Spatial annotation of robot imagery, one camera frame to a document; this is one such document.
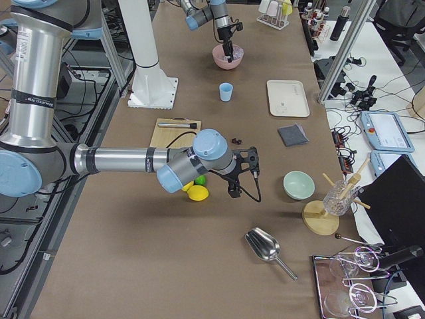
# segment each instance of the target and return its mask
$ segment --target screen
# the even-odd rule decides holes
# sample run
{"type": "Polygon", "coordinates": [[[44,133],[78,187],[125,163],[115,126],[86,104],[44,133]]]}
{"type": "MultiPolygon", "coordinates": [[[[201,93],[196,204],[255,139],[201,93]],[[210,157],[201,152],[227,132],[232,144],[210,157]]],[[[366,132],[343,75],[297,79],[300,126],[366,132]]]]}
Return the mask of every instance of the screen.
{"type": "Polygon", "coordinates": [[[407,148],[402,130],[392,114],[369,114],[382,146],[407,148]]]}
{"type": "MultiPolygon", "coordinates": [[[[389,253],[418,245],[425,249],[425,178],[407,156],[400,156],[372,184],[359,192],[371,206],[367,214],[389,253]]],[[[425,302],[425,257],[400,265],[425,302]]]]}
{"type": "Polygon", "coordinates": [[[379,156],[381,157],[382,164],[384,165],[384,168],[387,169],[390,167],[399,157],[399,154],[384,154],[380,153],[379,156]]]}

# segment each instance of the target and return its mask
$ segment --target wooden cutting board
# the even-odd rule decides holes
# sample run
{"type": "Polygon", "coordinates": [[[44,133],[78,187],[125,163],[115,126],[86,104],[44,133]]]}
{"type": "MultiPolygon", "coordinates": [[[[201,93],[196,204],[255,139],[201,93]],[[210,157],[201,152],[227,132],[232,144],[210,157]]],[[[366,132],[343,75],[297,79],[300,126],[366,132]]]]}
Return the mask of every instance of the wooden cutting board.
{"type": "MultiPolygon", "coordinates": [[[[185,132],[198,132],[201,130],[201,121],[194,120],[174,120],[171,118],[158,118],[155,123],[155,129],[153,130],[152,139],[151,139],[151,147],[154,148],[166,148],[171,141],[173,141],[177,136],[185,132]],[[160,128],[158,127],[158,123],[176,123],[176,124],[188,124],[188,123],[196,123],[197,128],[160,128]]],[[[193,139],[195,138],[194,134],[185,134],[181,136],[178,140],[176,140],[170,148],[187,148],[192,146],[193,139]]]]}

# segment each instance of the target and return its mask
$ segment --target white tray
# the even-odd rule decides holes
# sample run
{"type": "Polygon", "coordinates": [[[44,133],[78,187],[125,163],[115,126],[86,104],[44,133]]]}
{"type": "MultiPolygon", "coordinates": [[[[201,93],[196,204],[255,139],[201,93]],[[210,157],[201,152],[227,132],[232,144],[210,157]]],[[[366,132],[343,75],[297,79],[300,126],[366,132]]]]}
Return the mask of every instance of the white tray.
{"type": "Polygon", "coordinates": [[[268,104],[274,116],[306,118],[310,115],[304,87],[300,81],[267,81],[268,104]]]}

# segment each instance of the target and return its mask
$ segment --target light blue cup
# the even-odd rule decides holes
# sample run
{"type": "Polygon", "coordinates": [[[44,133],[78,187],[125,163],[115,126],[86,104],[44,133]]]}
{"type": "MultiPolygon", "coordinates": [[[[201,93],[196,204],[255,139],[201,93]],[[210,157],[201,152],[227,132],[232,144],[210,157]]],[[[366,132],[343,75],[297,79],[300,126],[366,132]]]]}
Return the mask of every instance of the light blue cup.
{"type": "Polygon", "coordinates": [[[232,97],[232,92],[233,92],[233,85],[231,85],[230,83],[222,83],[220,84],[219,88],[220,88],[220,99],[223,102],[230,101],[230,98],[232,97]]]}

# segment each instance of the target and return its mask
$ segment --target gray cloth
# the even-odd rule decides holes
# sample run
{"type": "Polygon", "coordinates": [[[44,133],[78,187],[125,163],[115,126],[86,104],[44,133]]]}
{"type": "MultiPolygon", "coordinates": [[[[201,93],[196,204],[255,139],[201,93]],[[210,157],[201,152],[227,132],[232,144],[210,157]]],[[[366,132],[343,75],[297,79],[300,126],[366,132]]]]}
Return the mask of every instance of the gray cloth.
{"type": "Polygon", "coordinates": [[[412,28],[425,18],[424,0],[388,0],[379,17],[396,27],[412,28]]]}
{"type": "Polygon", "coordinates": [[[278,131],[286,146],[300,145],[308,142],[308,138],[299,124],[284,126],[283,128],[278,128],[278,131]]]}

